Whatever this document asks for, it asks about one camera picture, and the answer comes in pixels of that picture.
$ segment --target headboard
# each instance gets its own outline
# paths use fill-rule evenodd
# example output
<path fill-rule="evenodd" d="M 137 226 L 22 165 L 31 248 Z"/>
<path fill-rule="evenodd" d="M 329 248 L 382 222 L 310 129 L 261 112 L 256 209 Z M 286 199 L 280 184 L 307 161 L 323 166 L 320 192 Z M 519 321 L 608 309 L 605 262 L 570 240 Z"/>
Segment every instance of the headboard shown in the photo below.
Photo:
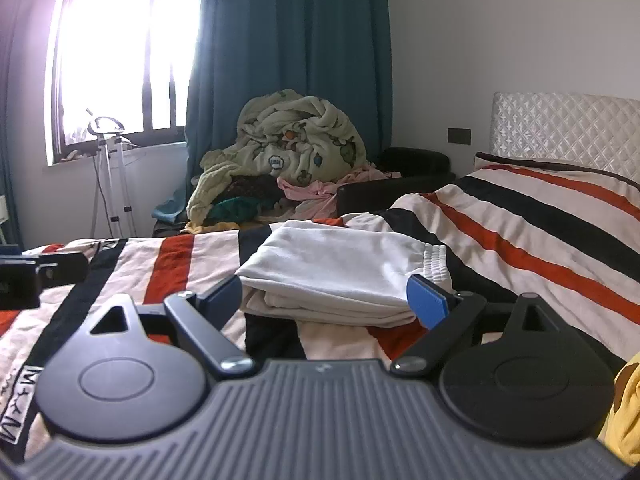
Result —
<path fill-rule="evenodd" d="M 565 160 L 640 182 L 640 101 L 496 92 L 491 153 Z"/>

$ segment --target blue curtain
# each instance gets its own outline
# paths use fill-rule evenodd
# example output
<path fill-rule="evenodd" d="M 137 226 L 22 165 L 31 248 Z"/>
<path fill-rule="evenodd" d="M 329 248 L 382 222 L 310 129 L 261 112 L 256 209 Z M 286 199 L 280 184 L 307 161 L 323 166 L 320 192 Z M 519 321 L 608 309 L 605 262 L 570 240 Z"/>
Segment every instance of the blue curtain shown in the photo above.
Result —
<path fill-rule="evenodd" d="M 284 88 L 328 99 L 376 160 L 389 146 L 391 42 L 387 0 L 201 0 L 187 104 L 187 180 L 154 211 L 172 222 L 202 155 L 236 140 L 251 98 Z"/>
<path fill-rule="evenodd" d="M 11 170 L 8 145 L 11 127 L 8 123 L 9 70 L 12 50 L 21 49 L 22 25 L 27 22 L 33 0 L 0 0 L 0 195 L 6 200 L 9 220 L 0 225 L 6 241 L 22 247 L 18 226 L 14 192 L 11 186 Z"/>

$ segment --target striped blanket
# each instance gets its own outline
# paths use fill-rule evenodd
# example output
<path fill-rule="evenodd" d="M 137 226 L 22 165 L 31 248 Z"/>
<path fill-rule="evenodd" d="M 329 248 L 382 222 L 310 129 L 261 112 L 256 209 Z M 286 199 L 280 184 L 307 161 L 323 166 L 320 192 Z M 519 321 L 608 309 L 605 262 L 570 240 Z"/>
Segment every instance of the striped blanket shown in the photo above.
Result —
<path fill-rule="evenodd" d="M 622 177 L 570 166 L 479 156 L 477 171 L 433 194 L 411 194 L 380 214 L 331 221 L 445 244 L 455 290 L 513 302 L 539 293 L 570 324 L 628 359 L 640 350 L 640 189 Z M 36 310 L 0 314 L 0 448 L 15 462 L 49 439 L 32 402 L 47 360 L 88 313 L 118 292 L 159 303 L 203 292 L 233 273 L 279 224 L 172 238 L 78 240 L 31 252 L 81 250 L 84 283 L 46 290 Z M 344 250 L 314 248 L 313 250 Z M 223 333 L 258 361 L 379 358 L 385 365 L 424 334 L 236 312 Z"/>

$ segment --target yellow fabric with brown spot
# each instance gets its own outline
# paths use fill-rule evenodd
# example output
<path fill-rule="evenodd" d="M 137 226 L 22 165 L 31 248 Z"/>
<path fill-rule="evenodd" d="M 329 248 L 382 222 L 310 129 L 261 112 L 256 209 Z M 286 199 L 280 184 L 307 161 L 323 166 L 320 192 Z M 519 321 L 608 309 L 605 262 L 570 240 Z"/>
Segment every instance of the yellow fabric with brown spot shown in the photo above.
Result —
<path fill-rule="evenodd" d="M 602 431 L 604 444 L 630 466 L 640 462 L 640 353 L 616 376 L 613 406 Z"/>

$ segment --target yellow fabric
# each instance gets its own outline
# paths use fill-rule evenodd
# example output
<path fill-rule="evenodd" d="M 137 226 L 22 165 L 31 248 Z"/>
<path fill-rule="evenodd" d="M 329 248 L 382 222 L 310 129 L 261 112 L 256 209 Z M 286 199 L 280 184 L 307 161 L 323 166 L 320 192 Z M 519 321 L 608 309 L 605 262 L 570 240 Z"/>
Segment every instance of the yellow fabric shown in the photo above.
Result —
<path fill-rule="evenodd" d="M 217 231 L 233 231 L 239 229 L 240 226 L 235 222 L 218 222 L 215 225 L 195 226 L 193 222 L 187 222 L 181 233 L 190 233 L 192 235 L 201 235 L 203 233 L 215 233 Z"/>
<path fill-rule="evenodd" d="M 640 353 L 616 376 L 616 395 L 600 439 L 629 466 L 640 462 Z"/>

